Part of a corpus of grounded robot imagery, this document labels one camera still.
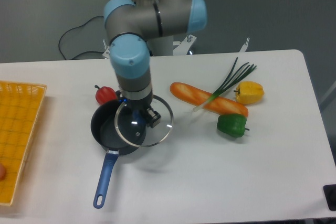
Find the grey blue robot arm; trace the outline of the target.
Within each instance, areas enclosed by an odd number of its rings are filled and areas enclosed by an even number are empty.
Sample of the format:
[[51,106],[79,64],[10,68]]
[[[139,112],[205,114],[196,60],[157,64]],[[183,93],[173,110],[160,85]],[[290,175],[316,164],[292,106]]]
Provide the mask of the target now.
[[207,24],[204,0],[110,0],[103,9],[110,61],[121,93],[129,107],[138,111],[149,127],[160,115],[151,108],[151,39],[202,30]]

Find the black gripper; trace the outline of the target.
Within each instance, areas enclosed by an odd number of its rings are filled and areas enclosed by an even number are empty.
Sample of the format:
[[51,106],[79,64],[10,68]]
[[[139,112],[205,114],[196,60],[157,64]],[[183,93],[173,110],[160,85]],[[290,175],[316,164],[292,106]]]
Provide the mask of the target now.
[[121,91],[122,103],[116,111],[116,115],[121,114],[125,108],[138,112],[138,123],[147,127],[154,128],[161,121],[161,115],[151,107],[153,100],[152,91],[128,92]]

